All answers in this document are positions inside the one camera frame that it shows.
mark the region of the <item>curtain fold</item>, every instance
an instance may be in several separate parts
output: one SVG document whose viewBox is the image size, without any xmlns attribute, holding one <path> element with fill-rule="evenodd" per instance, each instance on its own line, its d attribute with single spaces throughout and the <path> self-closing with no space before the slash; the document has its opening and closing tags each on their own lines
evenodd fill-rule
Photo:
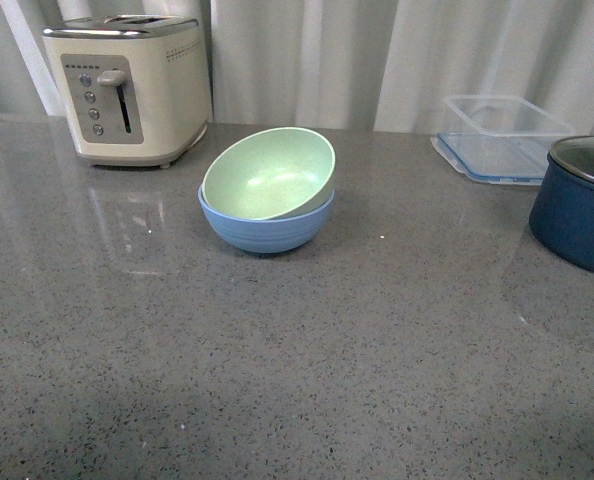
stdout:
<svg viewBox="0 0 594 480">
<path fill-rule="evenodd" d="M 594 0 L 0 0 L 0 112 L 63 115 L 41 28 L 203 25 L 217 122 L 435 133 L 451 94 L 512 94 L 594 134 Z"/>
</svg>

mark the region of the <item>toaster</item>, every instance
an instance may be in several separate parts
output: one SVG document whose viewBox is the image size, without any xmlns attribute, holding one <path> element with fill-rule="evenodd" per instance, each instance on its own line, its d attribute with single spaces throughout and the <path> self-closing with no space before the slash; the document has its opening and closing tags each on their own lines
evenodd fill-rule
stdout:
<svg viewBox="0 0 594 480">
<path fill-rule="evenodd" d="M 91 164 L 169 166 L 205 133 L 212 102 L 196 19 L 80 18 L 42 38 L 75 150 Z"/>
</svg>

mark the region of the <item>pot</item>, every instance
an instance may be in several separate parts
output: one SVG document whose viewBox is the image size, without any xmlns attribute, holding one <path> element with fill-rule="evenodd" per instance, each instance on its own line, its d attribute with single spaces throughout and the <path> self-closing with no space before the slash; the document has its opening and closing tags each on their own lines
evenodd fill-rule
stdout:
<svg viewBox="0 0 594 480">
<path fill-rule="evenodd" d="M 594 137 L 553 143 L 529 223 L 545 247 L 594 272 Z"/>
</svg>

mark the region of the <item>stacked bowls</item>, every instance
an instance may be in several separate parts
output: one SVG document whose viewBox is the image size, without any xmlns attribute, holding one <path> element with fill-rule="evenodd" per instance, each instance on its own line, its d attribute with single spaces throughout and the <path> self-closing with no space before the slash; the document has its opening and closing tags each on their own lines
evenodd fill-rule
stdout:
<svg viewBox="0 0 594 480">
<path fill-rule="evenodd" d="M 255 253 L 312 239 L 335 196 L 335 151 L 317 132 L 286 127 L 240 140 L 212 163 L 199 203 L 215 233 Z"/>
</svg>

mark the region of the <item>bowl rim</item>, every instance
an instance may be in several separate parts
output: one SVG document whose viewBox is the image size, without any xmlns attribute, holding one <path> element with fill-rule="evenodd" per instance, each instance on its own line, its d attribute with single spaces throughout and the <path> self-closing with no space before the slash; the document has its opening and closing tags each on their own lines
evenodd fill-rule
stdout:
<svg viewBox="0 0 594 480">
<path fill-rule="evenodd" d="M 249 219 L 249 218 L 242 218 L 242 217 L 233 217 L 232 215 L 227 215 L 225 213 L 222 213 L 218 210 L 215 210 L 213 207 L 211 207 L 208 202 L 206 201 L 206 199 L 204 198 L 204 183 L 202 182 L 202 184 L 199 186 L 199 189 L 197 190 L 197 196 L 199 198 L 199 203 L 202 206 L 202 208 L 210 211 L 211 213 L 213 213 L 214 215 L 217 215 L 221 218 L 227 219 L 227 220 L 236 220 L 238 222 L 246 222 L 246 223 L 260 223 L 260 224 L 281 224 L 281 223 L 285 223 L 285 222 L 290 222 L 290 221 L 294 221 L 303 217 L 307 217 L 310 215 L 315 215 L 319 212 L 321 212 L 322 210 L 326 209 L 333 201 L 333 199 L 335 198 L 335 189 L 333 189 L 332 193 L 330 194 L 330 197 L 328 197 L 328 200 L 326 200 L 322 205 L 320 205 L 319 207 L 315 208 L 314 210 L 311 210 L 310 212 L 306 212 L 303 213 L 301 215 L 296 215 L 294 217 L 288 217 L 288 218 L 270 218 L 267 220 L 259 220 L 259 219 Z"/>
<path fill-rule="evenodd" d="M 201 187 L 200 188 L 201 188 L 201 191 L 202 191 L 202 195 L 204 196 L 204 201 L 206 202 L 207 205 L 210 206 L 210 208 L 211 208 L 212 211 L 218 212 L 217 210 L 215 210 L 215 208 L 212 205 L 210 205 L 210 203 L 206 199 L 205 184 L 206 184 L 206 179 L 208 178 L 208 175 L 213 170 L 213 167 L 219 161 L 219 159 L 222 158 L 222 157 L 224 157 L 230 150 L 233 150 L 239 144 L 244 143 L 244 142 L 250 140 L 253 137 L 257 137 L 257 136 L 260 136 L 260 135 L 272 134 L 274 132 L 286 131 L 286 130 L 298 130 L 298 131 L 302 131 L 302 132 L 307 132 L 309 134 L 313 134 L 313 135 L 319 137 L 320 139 L 322 139 L 324 141 L 324 144 L 327 145 L 328 148 L 330 149 L 330 153 L 332 155 L 331 164 L 330 164 L 330 168 L 329 168 L 329 171 L 328 171 L 328 175 L 326 176 L 326 179 L 325 179 L 324 183 L 322 184 L 322 188 L 320 188 L 319 190 L 317 190 L 316 192 L 314 192 L 310 197 L 308 197 L 306 200 L 304 200 L 301 204 L 299 204 L 297 206 L 294 206 L 292 208 L 289 208 L 288 210 L 284 210 L 284 211 L 281 211 L 281 212 L 274 213 L 271 216 L 261 217 L 261 218 L 260 217 L 257 217 L 257 218 L 246 218 L 246 217 L 235 217 L 235 216 L 226 215 L 226 214 L 223 214 L 223 215 L 226 216 L 226 217 L 230 217 L 230 218 L 237 218 L 237 219 L 240 219 L 240 220 L 251 220 L 251 221 L 253 221 L 253 220 L 259 220 L 259 221 L 280 220 L 277 217 L 282 217 L 284 215 L 290 214 L 290 212 L 292 212 L 294 210 L 297 210 L 298 208 L 300 208 L 301 206 L 303 206 L 305 203 L 310 202 L 317 195 L 319 195 L 319 193 L 321 192 L 321 190 L 323 189 L 323 187 L 326 186 L 331 181 L 331 179 L 333 178 L 333 176 L 335 174 L 335 168 L 336 168 L 336 164 L 337 164 L 337 155 L 335 154 L 335 148 L 330 143 L 330 140 L 328 140 L 321 133 L 319 133 L 319 132 L 317 132 L 315 130 L 312 130 L 310 128 L 304 128 L 304 127 L 276 127 L 276 128 L 269 128 L 269 129 L 265 129 L 265 130 L 261 130 L 259 132 L 253 133 L 251 135 L 247 135 L 246 137 L 244 137 L 244 138 L 238 140 L 237 142 L 233 143 L 226 150 L 224 150 L 223 152 L 221 152 L 217 156 L 217 158 L 215 158 L 215 160 L 213 160 L 213 162 L 210 164 L 210 166 L 208 167 L 208 170 L 206 170 L 206 173 L 204 174 L 204 178 L 203 178 L 203 180 L 201 182 Z"/>
</svg>

